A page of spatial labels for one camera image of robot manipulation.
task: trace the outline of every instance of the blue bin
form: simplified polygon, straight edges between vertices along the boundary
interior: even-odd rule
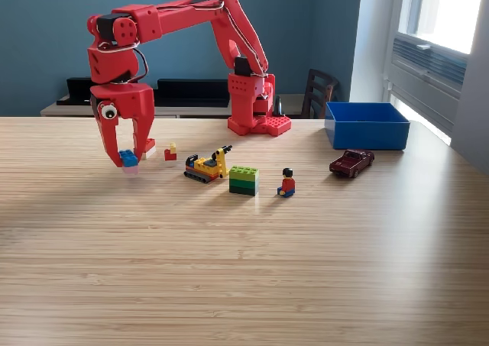
[[[389,103],[327,103],[325,128],[334,149],[404,150],[410,122]]]

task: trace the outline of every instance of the yellow toy excavator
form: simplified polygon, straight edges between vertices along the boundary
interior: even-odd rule
[[[202,183],[209,183],[217,177],[224,178],[229,174],[224,156],[231,149],[232,145],[223,146],[207,159],[205,157],[199,159],[197,154],[187,157],[183,174]]]

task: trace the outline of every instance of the blue wall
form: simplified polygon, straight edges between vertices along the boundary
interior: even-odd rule
[[[66,94],[65,80],[88,76],[90,15],[131,3],[170,0],[0,0],[0,115],[39,115]],[[254,25],[282,93],[302,93],[313,29],[310,0],[240,0]],[[140,48],[159,78],[226,78],[210,24],[168,34]]]
[[[348,101],[360,0],[314,0],[314,4],[311,68],[336,77],[338,97]]]

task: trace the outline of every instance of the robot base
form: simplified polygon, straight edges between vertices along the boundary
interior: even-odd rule
[[[258,124],[253,127],[240,126],[232,117],[228,119],[228,128],[240,136],[246,134],[269,134],[270,136],[279,136],[282,133],[290,130],[292,121],[288,117],[263,117]]]

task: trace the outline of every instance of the black furniture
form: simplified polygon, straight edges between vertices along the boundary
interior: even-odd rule
[[[319,70],[310,69],[307,76],[306,92],[304,93],[302,119],[323,119],[326,103],[331,102],[338,80]]]
[[[58,100],[57,105],[90,104],[90,87],[95,83],[89,77],[72,77],[66,84],[69,95]],[[154,89],[157,107],[227,108],[229,98],[226,79],[159,79]]]
[[[154,90],[157,107],[227,108],[229,98],[226,79],[159,79]]]

